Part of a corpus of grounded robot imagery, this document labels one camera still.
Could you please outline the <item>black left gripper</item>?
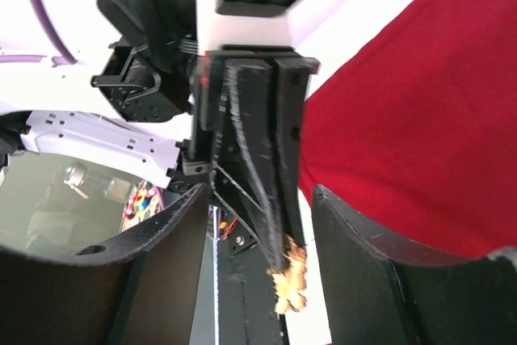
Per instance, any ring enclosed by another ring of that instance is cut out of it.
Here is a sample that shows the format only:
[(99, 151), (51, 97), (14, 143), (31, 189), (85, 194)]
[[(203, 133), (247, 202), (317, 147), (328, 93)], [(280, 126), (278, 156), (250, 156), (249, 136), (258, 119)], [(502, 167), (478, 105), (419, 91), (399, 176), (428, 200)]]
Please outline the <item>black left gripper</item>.
[(292, 50), (218, 50), (199, 61), (188, 162), (211, 167), (217, 199), (274, 271), (286, 234), (305, 244), (297, 184), (305, 92), (320, 63)]

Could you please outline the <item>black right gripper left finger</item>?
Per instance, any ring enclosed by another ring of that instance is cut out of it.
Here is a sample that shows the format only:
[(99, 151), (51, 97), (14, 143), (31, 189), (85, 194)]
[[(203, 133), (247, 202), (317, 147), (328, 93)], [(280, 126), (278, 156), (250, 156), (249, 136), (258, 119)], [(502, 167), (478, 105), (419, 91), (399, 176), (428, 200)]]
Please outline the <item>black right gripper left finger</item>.
[(159, 214), (77, 255), (2, 248), (4, 344), (186, 344), (208, 215), (199, 184)]

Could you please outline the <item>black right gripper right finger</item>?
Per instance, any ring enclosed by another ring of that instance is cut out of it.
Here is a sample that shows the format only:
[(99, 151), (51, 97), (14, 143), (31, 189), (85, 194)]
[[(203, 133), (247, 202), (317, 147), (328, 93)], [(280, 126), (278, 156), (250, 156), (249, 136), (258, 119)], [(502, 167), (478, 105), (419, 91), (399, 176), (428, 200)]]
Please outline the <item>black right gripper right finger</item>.
[(513, 344), (516, 251), (432, 249), (313, 191), (313, 231), (335, 344)]

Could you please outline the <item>gold maple leaf brooch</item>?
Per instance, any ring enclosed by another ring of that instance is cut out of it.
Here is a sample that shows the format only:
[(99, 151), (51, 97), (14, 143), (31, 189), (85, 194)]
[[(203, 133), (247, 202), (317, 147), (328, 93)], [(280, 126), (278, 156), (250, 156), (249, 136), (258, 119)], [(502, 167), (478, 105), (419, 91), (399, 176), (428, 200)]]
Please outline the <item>gold maple leaf brooch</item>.
[(304, 246), (299, 247), (291, 236), (285, 236), (284, 255), (288, 261), (285, 271), (267, 270), (275, 284), (275, 312), (286, 314), (288, 311), (300, 312), (307, 305), (305, 290), (307, 287), (305, 274), (307, 272), (307, 252)]

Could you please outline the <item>red t-shirt garment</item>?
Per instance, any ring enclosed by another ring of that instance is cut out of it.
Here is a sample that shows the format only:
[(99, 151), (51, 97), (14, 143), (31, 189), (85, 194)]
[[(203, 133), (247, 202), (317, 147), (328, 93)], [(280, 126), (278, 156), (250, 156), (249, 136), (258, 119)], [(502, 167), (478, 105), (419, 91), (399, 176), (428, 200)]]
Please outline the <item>red t-shirt garment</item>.
[(308, 99), (299, 186), (476, 258), (516, 244), (516, 0), (413, 0)]

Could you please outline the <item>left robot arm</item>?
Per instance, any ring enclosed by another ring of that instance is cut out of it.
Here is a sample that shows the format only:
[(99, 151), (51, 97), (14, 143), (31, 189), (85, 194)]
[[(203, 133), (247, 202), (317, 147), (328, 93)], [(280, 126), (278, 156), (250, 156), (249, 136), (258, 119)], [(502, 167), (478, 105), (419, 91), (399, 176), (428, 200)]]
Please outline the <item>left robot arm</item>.
[(1, 165), (22, 152), (108, 166), (184, 191), (210, 186), (271, 272), (304, 241), (297, 204), (305, 92), (294, 45), (309, 0), (26, 2), (48, 48), (1, 51)]

